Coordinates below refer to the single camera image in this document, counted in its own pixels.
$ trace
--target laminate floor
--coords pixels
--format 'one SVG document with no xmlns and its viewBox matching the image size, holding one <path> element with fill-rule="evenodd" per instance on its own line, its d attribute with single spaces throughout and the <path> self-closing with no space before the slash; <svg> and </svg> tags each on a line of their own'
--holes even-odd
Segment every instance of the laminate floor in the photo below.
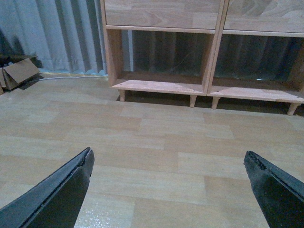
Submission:
<svg viewBox="0 0 304 228">
<path fill-rule="evenodd" d="M 247 150 L 304 181 L 302 116 L 279 106 L 225 109 L 222 100 L 211 110 L 208 98 L 189 108 L 181 95 L 118 96 L 106 77 L 1 95 L 0 207 L 86 147 L 95 165 L 76 228 L 267 228 Z"/>
</svg>

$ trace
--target wooden cabinet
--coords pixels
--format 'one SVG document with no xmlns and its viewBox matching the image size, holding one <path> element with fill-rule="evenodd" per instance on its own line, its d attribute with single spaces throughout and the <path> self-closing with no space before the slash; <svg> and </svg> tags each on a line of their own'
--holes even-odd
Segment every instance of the wooden cabinet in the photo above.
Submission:
<svg viewBox="0 0 304 228">
<path fill-rule="evenodd" d="M 214 109 L 221 97 L 266 100 L 290 103 L 289 115 L 304 103 L 304 39 L 300 40 L 302 47 L 298 46 L 298 56 L 285 82 L 261 81 L 258 76 L 250 80 L 231 78 L 229 74 L 215 77 L 221 41 L 228 34 L 304 38 L 304 0 L 101 0 L 101 3 L 109 85 L 120 91 L 121 101 L 125 100 L 126 90 L 190 95 L 190 107 L 194 107 L 198 95 L 212 96 Z M 202 50 L 200 77 L 123 71 L 124 29 L 205 33 L 207 42 Z M 263 49 L 267 42 L 258 39 L 249 45 Z"/>
<path fill-rule="evenodd" d="M 105 0 L 107 25 L 215 29 L 220 0 Z"/>
<path fill-rule="evenodd" d="M 224 29 L 304 33 L 304 0 L 230 0 Z"/>
</svg>

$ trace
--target drawer front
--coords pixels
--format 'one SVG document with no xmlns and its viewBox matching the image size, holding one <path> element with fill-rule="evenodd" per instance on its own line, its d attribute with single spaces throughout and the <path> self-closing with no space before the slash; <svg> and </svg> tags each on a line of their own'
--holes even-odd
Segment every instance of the drawer front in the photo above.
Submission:
<svg viewBox="0 0 304 228">
<path fill-rule="evenodd" d="M 220 0 L 104 0 L 107 25 L 215 29 Z"/>
<path fill-rule="evenodd" d="M 304 33 L 304 0 L 230 0 L 224 29 Z"/>
</svg>

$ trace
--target open cardboard box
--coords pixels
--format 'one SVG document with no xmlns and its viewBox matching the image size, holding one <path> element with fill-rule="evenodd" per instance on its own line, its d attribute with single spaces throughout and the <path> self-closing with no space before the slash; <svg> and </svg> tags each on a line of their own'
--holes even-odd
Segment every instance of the open cardboard box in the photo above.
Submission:
<svg viewBox="0 0 304 228">
<path fill-rule="evenodd" d="M 17 59 L 12 58 L 11 61 L 14 64 L 0 68 L 0 84 L 3 89 L 12 90 L 22 82 L 39 73 L 39 69 L 29 58 L 22 58 L 22 56 L 20 56 L 20 58 Z"/>
</svg>

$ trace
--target wooden leg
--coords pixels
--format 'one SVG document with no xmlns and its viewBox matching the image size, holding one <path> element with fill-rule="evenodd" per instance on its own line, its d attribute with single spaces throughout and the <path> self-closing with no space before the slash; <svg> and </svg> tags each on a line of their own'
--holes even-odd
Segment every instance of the wooden leg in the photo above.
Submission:
<svg viewBox="0 0 304 228">
<path fill-rule="evenodd" d="M 220 100 L 220 97 L 216 97 L 216 96 L 213 97 L 212 107 L 211 107 L 212 109 L 216 109 L 217 108 L 219 100 Z"/>
<path fill-rule="evenodd" d="M 190 95 L 190 108 L 194 108 L 196 98 L 196 95 Z"/>
<path fill-rule="evenodd" d="M 299 106 L 300 104 L 298 103 L 291 103 L 287 112 L 287 115 L 293 115 L 295 113 L 296 108 Z"/>
<path fill-rule="evenodd" d="M 125 101 L 125 90 L 118 90 L 119 91 L 119 97 L 120 97 L 120 102 Z"/>
</svg>

